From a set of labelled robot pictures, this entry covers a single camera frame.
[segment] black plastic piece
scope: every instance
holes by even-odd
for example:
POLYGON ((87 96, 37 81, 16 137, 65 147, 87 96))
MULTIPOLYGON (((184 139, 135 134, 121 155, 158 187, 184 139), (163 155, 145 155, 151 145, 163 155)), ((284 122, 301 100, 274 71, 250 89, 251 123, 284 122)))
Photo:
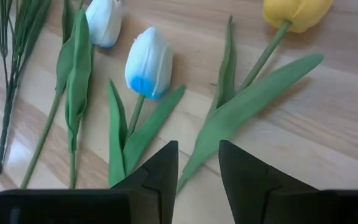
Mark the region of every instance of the black plastic piece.
POLYGON ((0 193, 0 223, 172 222, 178 143, 106 190, 8 190, 0 193))
POLYGON ((221 141, 219 163, 236 223, 358 223, 358 190, 324 190, 221 141))

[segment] flower bud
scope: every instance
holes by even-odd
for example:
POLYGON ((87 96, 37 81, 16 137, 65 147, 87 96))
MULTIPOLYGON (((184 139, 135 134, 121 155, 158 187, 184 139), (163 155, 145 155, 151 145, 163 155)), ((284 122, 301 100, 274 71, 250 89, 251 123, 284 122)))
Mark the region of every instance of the flower bud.
POLYGON ((122 21, 120 0, 93 0, 86 10, 91 43, 112 47, 118 38, 122 21))
POLYGON ((129 88, 147 98, 159 99, 168 90, 173 52, 155 27, 149 27, 132 44, 125 67, 129 88))
POLYGON ((316 25, 332 4, 333 0, 264 0, 264 18, 276 28, 289 20, 289 31, 304 32, 316 25))

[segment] wooden table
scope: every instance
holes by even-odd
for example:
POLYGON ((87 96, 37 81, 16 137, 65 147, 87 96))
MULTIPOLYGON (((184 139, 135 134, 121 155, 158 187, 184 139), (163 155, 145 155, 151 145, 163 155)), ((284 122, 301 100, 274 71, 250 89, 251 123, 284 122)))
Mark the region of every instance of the wooden table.
MULTIPOLYGON (((262 19, 262 0, 125 0, 124 5, 116 46, 98 49, 95 55, 89 107, 79 139, 78 188, 108 186, 108 80, 115 82, 129 117, 136 94, 124 83, 124 66, 132 41, 144 29, 155 25, 167 37, 175 51, 172 86, 185 83, 188 88, 142 162, 176 139, 180 170, 211 104, 229 15, 234 16, 238 49, 236 85, 275 32, 262 19)), ((54 0, 50 11, 20 86, 0 191, 20 184, 52 104, 62 2, 54 0)), ((322 23, 304 34, 287 34, 262 75, 311 52, 323 53, 324 62, 243 125, 233 142, 319 189, 358 189, 358 1, 336 1, 322 23)), ((1 63, 0 56, 0 132, 5 95, 1 63)), ((155 105, 145 102, 141 123, 155 105)), ((62 101, 30 188, 67 186, 66 130, 62 101)), ((214 157, 177 197, 174 223, 232 222, 214 157)))

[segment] yellow tulip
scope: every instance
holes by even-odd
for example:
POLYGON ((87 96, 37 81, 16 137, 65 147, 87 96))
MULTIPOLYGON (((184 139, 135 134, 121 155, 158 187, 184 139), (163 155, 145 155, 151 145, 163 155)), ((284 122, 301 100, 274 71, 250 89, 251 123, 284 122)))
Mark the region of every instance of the yellow tulip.
POLYGON ((289 31, 304 32, 316 25, 332 4, 333 0, 264 0, 264 18, 276 28, 288 20, 289 31))

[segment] green stem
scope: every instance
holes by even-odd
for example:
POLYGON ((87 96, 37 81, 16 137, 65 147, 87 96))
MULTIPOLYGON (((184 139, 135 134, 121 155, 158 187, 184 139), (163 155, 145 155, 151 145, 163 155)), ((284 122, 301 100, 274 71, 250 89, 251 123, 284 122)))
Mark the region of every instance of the green stem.
POLYGON ((269 59, 271 54, 273 53, 274 49, 276 49, 277 45, 283 39, 284 35, 287 33, 287 30, 290 28, 292 23, 288 20, 285 20, 281 27, 278 29, 274 39, 271 43, 266 47, 265 51, 259 57, 258 61, 256 62, 255 66, 249 72, 247 78, 242 83, 239 91, 245 90, 251 83, 254 81, 255 77, 258 75, 262 67, 265 65, 266 61, 269 59))
POLYGON ((135 131, 136 123, 137 123, 137 120, 139 119, 139 115, 140 115, 140 111, 143 106, 144 98, 145 98, 144 95, 141 95, 141 94, 139 94, 139 96, 137 98, 135 110, 132 113, 132 118, 129 123, 126 141, 129 139, 129 136, 131 136, 131 134, 135 131))
POLYGON ((2 58, 2 61, 4 62, 4 71, 5 71, 5 89, 6 89, 6 96, 7 96, 7 92, 8 92, 8 87, 9 87, 9 83, 8 83, 8 77, 7 77, 7 66, 6 66, 6 57, 2 58))
POLYGON ((12 113, 12 104, 13 104, 13 96, 14 96, 14 87, 13 85, 9 85, 7 90, 7 97, 5 100, 4 107, 4 117, 2 119, 2 133, 0 138, 0 174, 2 173, 2 162, 5 155, 5 144, 7 138, 7 130, 9 127, 9 121, 11 120, 12 113))
POLYGON ((75 151, 70 152, 70 185, 68 186, 69 189, 75 188, 75 151))
POLYGON ((34 152, 34 155, 32 156, 31 161, 30 161, 29 167, 27 168, 27 171, 25 172, 22 184, 20 185, 21 189, 26 189, 27 185, 29 184, 31 175, 34 171, 35 165, 37 164, 38 158, 40 157, 41 150, 44 146, 45 140, 48 136, 49 129, 52 126, 53 119, 55 118, 61 98, 62 98, 62 94, 56 92, 55 98, 53 99, 52 107, 51 107, 49 115, 48 115, 48 120, 45 124, 44 130, 42 131, 42 134, 38 141, 37 147, 35 148, 35 152, 34 152))

